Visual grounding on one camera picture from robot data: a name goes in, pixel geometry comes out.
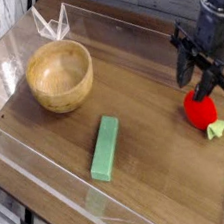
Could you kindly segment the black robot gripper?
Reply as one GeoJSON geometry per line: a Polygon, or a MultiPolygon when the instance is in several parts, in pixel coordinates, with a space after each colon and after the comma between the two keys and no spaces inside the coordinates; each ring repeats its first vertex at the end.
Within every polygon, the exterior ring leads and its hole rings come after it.
{"type": "Polygon", "coordinates": [[[224,46],[209,54],[202,51],[202,48],[195,42],[193,34],[192,26],[176,22],[170,42],[177,49],[176,75],[180,88],[190,83],[195,68],[203,73],[193,94],[193,99],[201,102],[216,86],[224,91],[224,46]]]}

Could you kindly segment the dark robot arm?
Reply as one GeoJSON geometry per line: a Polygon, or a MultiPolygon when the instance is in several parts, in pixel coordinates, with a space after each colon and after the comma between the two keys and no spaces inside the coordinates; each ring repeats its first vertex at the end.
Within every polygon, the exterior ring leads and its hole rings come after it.
{"type": "Polygon", "coordinates": [[[193,99],[201,102],[216,86],[224,90],[224,0],[200,0],[195,27],[176,22],[171,44],[177,49],[180,88],[190,83],[196,67],[203,75],[193,99]]]}

